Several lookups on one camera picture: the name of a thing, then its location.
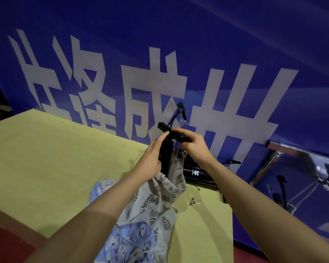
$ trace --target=person's left arm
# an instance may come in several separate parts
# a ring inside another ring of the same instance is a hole
[[[62,226],[25,263],[93,262],[130,198],[160,172],[158,155],[168,133],[152,142],[133,170]]]

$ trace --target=wooden tabletop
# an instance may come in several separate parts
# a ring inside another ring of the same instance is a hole
[[[34,109],[0,121],[0,212],[49,237],[87,205],[96,181],[119,179],[146,147]],[[192,197],[201,205],[189,206]],[[169,262],[233,263],[232,210],[218,192],[188,185],[173,206]]]

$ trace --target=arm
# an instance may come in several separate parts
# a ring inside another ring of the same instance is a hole
[[[201,135],[174,130],[192,139],[182,148],[215,180],[245,230],[271,262],[329,263],[329,244],[318,234],[219,163]]]
[[[168,133],[152,142],[132,171],[62,226],[26,263],[93,262],[132,195],[160,172],[158,155]]]

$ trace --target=leaf pattern fabric bag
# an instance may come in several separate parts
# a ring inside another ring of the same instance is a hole
[[[184,158],[172,153],[168,177],[161,172],[133,195],[95,262],[167,262],[167,247],[178,214],[171,205],[186,190]],[[90,202],[117,181],[96,183]]]

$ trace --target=metal frame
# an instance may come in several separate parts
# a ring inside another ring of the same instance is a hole
[[[315,155],[318,157],[322,157],[324,159],[329,159],[329,157],[325,157],[320,154],[316,154],[307,150],[302,150],[299,148],[296,148],[294,146],[289,146],[286,144],[282,144],[276,141],[269,140],[266,143],[266,148],[275,150],[275,152],[271,155],[271,157],[268,159],[267,163],[262,167],[262,169],[258,172],[258,174],[252,179],[251,186],[256,186],[256,184],[262,179],[262,177],[267,173],[269,168],[273,165],[274,162],[276,162],[281,155],[289,154],[294,156],[302,156],[302,155]]]

